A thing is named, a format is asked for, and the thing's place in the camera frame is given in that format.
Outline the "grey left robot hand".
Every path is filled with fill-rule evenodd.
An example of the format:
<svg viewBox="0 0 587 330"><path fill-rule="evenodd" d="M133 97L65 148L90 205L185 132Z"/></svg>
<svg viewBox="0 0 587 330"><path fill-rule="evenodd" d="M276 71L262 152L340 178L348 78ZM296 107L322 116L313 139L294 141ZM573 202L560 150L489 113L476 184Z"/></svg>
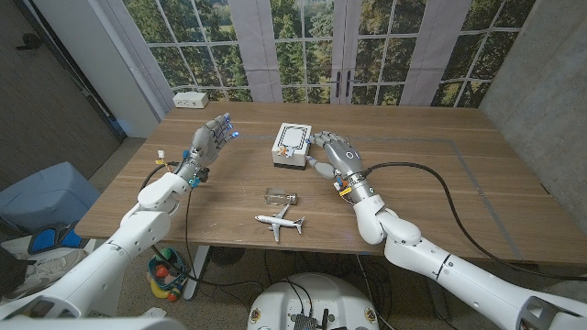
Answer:
<svg viewBox="0 0 587 330"><path fill-rule="evenodd" d="M187 155L174 173L190 184L196 180L205 182L208 167L217 159L220 150L238 136L238 132L231 133L231 129L230 113L219 115L198 128Z"/></svg>

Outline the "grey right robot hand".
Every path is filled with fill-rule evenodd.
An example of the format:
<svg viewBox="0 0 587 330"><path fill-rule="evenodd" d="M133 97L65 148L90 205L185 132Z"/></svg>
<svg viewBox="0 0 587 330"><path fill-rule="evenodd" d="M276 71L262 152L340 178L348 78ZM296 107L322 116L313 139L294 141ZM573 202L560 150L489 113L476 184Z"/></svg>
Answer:
<svg viewBox="0 0 587 330"><path fill-rule="evenodd" d="M308 142L323 148L328 158L328 162L319 162L307 156L308 164L324 178L346 181L349 191L344 194L345 198L356 204L374 195L374 190L362 174L359 152L345 138L333 132L321 131L312 134Z"/></svg>

